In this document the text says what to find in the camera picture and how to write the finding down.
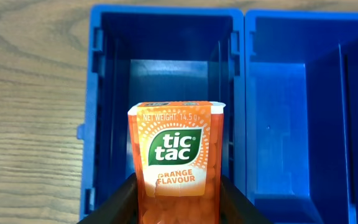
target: wood grain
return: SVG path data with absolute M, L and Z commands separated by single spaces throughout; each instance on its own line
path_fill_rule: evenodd
M 97 0 L 0 0 L 0 223 L 76 223 L 88 17 Z M 356 0 L 118 4 L 358 11 Z

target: storage box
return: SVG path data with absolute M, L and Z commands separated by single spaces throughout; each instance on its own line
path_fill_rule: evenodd
M 208 100 L 223 175 L 271 221 L 358 219 L 358 14 L 100 5 L 88 63 L 81 218 L 134 171 L 131 106 Z

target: blue bin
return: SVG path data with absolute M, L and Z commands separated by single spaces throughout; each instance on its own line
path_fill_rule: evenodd
M 358 223 L 358 14 L 100 5 L 88 56 L 80 218 L 134 171 L 131 106 L 209 100 L 223 175 L 271 221 Z

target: orange tic tac container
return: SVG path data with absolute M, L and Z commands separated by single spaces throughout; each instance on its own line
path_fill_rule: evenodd
M 128 112 L 139 223 L 219 223 L 224 103 L 139 103 Z

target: blue container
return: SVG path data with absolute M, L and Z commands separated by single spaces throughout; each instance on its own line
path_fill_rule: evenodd
M 271 221 L 358 223 L 358 14 L 100 5 L 88 63 L 81 218 L 134 171 L 131 106 L 209 100 L 223 174 Z

